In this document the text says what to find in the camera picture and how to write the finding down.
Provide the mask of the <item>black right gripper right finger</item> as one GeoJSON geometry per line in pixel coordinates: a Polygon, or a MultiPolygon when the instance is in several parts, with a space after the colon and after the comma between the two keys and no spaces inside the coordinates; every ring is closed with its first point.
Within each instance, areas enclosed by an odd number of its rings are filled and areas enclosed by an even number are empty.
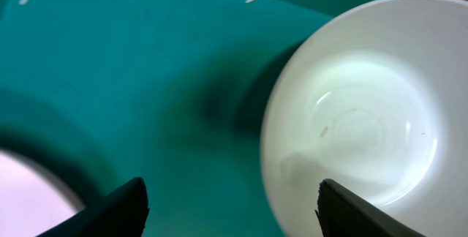
{"type": "Polygon", "coordinates": [[[315,213],[324,237],[424,237],[329,178],[315,213]]]}

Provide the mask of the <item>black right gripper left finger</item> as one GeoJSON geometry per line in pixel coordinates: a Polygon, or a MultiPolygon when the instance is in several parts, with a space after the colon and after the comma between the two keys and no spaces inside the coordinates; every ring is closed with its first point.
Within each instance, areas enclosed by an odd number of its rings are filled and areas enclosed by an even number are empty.
{"type": "Polygon", "coordinates": [[[148,214],[145,182],[135,177],[37,237],[141,237],[148,214]]]}

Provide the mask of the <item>large white plate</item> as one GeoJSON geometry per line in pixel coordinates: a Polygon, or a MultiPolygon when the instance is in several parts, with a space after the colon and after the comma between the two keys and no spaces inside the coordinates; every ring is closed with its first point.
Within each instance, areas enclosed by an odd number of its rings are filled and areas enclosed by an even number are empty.
{"type": "Polygon", "coordinates": [[[32,237],[79,211],[83,201],[37,162],[1,150],[1,237],[32,237]]]}

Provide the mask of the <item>white-green bowl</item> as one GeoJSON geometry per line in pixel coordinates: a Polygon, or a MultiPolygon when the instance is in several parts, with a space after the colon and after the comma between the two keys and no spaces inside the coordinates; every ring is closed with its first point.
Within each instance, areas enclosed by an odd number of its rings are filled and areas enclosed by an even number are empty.
{"type": "Polygon", "coordinates": [[[467,2],[370,1],[313,33],[270,95],[261,167],[287,236],[321,234],[326,178],[425,236],[465,236],[467,2]]]}

